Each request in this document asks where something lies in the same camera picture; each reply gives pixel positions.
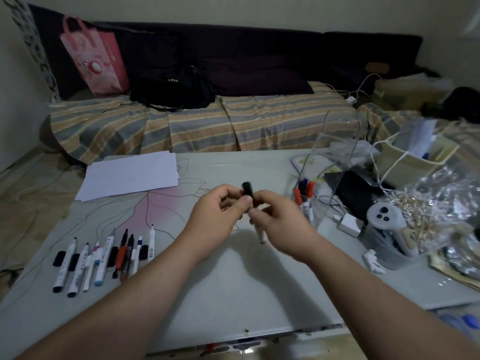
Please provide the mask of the person's right hand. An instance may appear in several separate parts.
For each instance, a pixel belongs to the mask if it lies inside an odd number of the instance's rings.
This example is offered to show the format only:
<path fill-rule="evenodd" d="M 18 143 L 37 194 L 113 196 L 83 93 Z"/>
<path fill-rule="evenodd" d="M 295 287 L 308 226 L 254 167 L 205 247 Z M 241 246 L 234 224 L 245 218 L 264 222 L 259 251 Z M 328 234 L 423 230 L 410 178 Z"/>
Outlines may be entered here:
<path fill-rule="evenodd" d="M 255 192 L 254 197 L 255 208 L 271 207 L 271 222 L 263 231 L 273 247 L 305 263 L 320 236 L 298 206 L 289 198 L 265 189 Z"/>

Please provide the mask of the pink tote bag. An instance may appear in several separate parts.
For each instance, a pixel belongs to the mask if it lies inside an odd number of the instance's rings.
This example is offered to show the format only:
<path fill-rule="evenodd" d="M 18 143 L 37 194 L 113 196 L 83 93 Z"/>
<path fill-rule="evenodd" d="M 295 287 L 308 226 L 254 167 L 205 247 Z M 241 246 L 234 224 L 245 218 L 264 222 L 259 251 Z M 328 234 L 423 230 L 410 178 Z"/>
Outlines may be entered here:
<path fill-rule="evenodd" d="M 62 20 L 60 39 L 81 78 L 95 96 L 122 95 L 129 90 L 129 78 L 114 33 L 88 28 L 75 17 L 79 31 L 70 31 Z"/>

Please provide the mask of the patterned curtain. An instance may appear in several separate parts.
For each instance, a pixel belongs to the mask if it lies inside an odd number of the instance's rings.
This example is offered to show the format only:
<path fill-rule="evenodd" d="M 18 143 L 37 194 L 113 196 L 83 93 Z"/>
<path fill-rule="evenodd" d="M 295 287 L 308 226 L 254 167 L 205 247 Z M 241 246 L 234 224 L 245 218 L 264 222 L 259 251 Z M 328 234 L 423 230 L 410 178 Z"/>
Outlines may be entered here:
<path fill-rule="evenodd" d="M 23 0 L 2 0 L 8 8 L 14 24 L 20 31 L 23 40 L 34 64 L 37 67 L 44 83 L 51 91 L 51 103 L 61 101 L 56 79 L 48 62 L 45 49 L 40 39 L 39 30 L 33 18 L 30 7 Z"/>

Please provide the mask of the black pouch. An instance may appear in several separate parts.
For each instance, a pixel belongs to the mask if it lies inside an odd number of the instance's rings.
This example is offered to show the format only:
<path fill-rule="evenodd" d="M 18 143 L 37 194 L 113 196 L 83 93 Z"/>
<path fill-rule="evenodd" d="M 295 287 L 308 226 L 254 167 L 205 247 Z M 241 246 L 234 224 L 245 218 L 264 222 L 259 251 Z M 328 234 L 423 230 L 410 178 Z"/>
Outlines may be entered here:
<path fill-rule="evenodd" d="M 385 196 L 373 174 L 364 168 L 325 173 L 323 179 L 351 214 L 364 223 L 368 222 L 368 209 Z"/>

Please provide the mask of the striped bed cover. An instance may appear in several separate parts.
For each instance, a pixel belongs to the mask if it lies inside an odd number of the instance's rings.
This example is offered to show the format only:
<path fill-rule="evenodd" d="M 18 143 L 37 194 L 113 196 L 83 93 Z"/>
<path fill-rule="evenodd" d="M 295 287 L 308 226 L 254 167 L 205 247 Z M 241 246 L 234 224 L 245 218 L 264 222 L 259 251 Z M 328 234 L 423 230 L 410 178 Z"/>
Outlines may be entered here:
<path fill-rule="evenodd" d="M 314 94 L 217 96 L 206 108 L 160 112 L 127 96 L 60 102 L 50 127 L 61 148 L 84 164 L 109 156 L 311 149 L 327 116 L 357 111 L 325 84 Z"/>

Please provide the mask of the clear plastic container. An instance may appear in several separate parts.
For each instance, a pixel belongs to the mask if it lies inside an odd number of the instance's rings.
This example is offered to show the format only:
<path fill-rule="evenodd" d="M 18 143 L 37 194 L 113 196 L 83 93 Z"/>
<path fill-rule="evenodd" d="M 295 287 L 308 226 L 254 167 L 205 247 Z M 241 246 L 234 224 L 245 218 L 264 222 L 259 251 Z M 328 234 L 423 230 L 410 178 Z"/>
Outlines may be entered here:
<path fill-rule="evenodd" d="M 368 223 L 361 234 L 359 240 L 364 245 L 367 251 L 375 251 L 377 262 L 380 266 L 396 271 L 404 267 L 411 266 L 412 264 L 419 262 L 427 255 L 431 254 L 434 250 L 440 249 L 448 245 L 452 241 L 453 231 L 447 229 L 444 232 L 440 232 L 440 236 L 437 237 L 434 234 L 433 240 L 426 242 L 424 251 L 419 252 L 418 248 L 414 249 L 416 256 L 406 255 L 402 248 L 398 246 L 396 241 L 397 236 L 403 238 L 404 235 L 409 235 L 411 229 L 405 226 L 399 230 L 381 230 L 372 223 Z"/>

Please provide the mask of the bag of wooden clothespins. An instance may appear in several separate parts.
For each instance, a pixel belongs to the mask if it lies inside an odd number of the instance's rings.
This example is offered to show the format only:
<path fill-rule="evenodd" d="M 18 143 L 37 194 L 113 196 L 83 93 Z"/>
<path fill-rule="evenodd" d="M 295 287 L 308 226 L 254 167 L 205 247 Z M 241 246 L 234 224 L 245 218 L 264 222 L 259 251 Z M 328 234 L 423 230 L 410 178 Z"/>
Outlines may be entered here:
<path fill-rule="evenodd" d="M 415 183 L 391 190 L 383 201 L 405 219 L 400 232 L 414 256 L 446 246 L 456 233 L 473 229 L 467 221 L 480 212 L 480 171 L 462 163 L 444 165 Z"/>

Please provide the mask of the small white figurine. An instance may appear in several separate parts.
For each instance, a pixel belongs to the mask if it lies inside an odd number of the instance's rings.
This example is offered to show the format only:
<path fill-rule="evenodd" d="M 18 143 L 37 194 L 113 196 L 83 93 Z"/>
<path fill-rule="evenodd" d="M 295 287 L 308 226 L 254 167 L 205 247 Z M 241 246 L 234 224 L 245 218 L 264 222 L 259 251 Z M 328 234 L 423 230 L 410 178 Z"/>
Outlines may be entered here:
<path fill-rule="evenodd" d="M 378 262 L 375 250 L 367 250 L 363 253 L 362 258 L 365 266 L 372 274 L 383 275 L 386 273 L 386 269 Z"/>

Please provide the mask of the silver foil packet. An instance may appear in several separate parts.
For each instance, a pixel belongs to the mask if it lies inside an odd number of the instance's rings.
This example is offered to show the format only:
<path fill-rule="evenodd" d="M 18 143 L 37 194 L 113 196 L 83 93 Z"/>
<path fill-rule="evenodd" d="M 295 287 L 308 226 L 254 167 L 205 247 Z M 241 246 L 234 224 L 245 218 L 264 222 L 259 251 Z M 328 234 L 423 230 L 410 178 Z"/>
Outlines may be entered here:
<path fill-rule="evenodd" d="M 480 227 L 455 232 L 451 242 L 441 251 L 454 270 L 480 282 Z"/>

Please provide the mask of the blue plastic object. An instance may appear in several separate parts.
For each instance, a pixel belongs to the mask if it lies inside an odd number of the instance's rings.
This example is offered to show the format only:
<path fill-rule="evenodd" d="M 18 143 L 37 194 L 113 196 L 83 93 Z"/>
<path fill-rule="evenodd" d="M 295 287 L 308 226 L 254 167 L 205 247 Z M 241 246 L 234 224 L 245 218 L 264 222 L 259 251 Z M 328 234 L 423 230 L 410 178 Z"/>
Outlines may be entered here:
<path fill-rule="evenodd" d="M 480 318 L 470 313 L 437 311 L 435 315 L 448 326 L 480 344 Z"/>

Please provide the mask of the dark sofa backrest cushions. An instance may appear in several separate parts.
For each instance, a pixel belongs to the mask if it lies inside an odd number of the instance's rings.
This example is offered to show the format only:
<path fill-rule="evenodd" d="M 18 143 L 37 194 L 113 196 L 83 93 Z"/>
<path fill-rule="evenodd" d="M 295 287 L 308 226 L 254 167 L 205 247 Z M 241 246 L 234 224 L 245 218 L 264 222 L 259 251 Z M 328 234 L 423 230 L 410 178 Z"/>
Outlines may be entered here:
<path fill-rule="evenodd" d="M 60 38 L 63 17 L 68 15 L 28 6 L 59 96 L 62 100 L 72 98 L 88 86 Z M 114 33 L 129 90 L 130 80 L 138 72 L 172 71 L 189 64 L 207 78 L 220 96 L 313 94 L 307 82 L 324 83 L 330 77 L 364 74 L 368 63 L 387 64 L 386 77 L 406 76 L 416 68 L 423 42 L 421 36 L 406 34 L 147 22 L 83 23 L 88 28 Z"/>

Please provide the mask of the row of assorted uncapped markers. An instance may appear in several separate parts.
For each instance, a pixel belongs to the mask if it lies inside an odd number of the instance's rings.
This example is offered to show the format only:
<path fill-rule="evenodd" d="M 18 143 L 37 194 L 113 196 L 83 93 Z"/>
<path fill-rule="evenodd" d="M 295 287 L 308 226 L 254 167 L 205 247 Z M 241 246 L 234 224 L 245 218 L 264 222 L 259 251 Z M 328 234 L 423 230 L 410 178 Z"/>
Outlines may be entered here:
<path fill-rule="evenodd" d="M 116 230 L 113 229 L 105 241 L 105 245 L 101 247 L 99 241 L 96 242 L 93 249 L 87 242 L 80 252 L 77 252 L 77 238 L 75 237 L 68 248 L 65 250 L 66 256 L 61 267 L 58 267 L 57 278 L 52 288 L 53 293 L 60 293 L 66 287 L 69 273 L 72 278 L 67 290 L 67 297 L 74 298 L 80 292 L 88 292 L 91 285 L 100 287 L 105 282 L 105 278 L 109 269 L 112 269 L 112 279 L 119 279 L 124 283 L 129 277 L 136 274 L 139 270 L 140 262 L 138 259 L 139 250 L 142 245 L 149 246 L 148 263 L 155 257 L 156 230 L 154 225 L 149 226 L 149 241 L 144 243 L 142 236 L 135 238 L 133 234 L 128 234 L 126 229 L 120 240 L 117 252 L 116 267 L 108 268 L 107 262 L 110 251 L 115 246 Z M 80 254 L 75 272 L 69 272 L 68 267 L 71 256 L 75 253 Z"/>

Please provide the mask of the white charger adapter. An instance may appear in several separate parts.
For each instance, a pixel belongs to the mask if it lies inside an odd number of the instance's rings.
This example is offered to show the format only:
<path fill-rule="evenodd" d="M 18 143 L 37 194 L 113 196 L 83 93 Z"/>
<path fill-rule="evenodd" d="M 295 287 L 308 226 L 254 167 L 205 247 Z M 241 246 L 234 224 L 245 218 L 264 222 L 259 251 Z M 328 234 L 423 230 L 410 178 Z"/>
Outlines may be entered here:
<path fill-rule="evenodd" d="M 353 238 L 357 238 L 360 235 L 363 227 L 363 220 L 351 215 L 350 213 L 345 213 L 337 226 L 340 231 Z"/>

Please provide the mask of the beige storage box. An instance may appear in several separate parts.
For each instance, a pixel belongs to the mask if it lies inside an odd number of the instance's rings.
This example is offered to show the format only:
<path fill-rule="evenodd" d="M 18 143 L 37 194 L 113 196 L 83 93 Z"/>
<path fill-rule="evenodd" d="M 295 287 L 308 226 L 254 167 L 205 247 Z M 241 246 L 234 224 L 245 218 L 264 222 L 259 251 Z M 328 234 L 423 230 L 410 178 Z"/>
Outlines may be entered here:
<path fill-rule="evenodd" d="M 434 135 L 429 151 L 418 158 L 394 147 L 392 142 L 396 134 L 380 142 L 381 152 L 375 158 L 375 172 L 380 184 L 388 184 L 394 188 L 415 183 L 437 169 L 458 151 L 459 144 L 442 136 Z"/>

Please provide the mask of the white handheld controller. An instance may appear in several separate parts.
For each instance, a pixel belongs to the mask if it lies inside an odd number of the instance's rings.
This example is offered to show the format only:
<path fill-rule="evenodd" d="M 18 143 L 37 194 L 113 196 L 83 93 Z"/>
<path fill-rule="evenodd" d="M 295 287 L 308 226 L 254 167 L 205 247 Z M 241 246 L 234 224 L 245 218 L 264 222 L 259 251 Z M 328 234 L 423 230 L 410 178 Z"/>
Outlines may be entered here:
<path fill-rule="evenodd" d="M 418 244 L 411 237 L 400 208 L 389 202 L 376 202 L 367 210 L 367 220 L 375 229 L 390 232 L 406 256 L 420 256 Z"/>

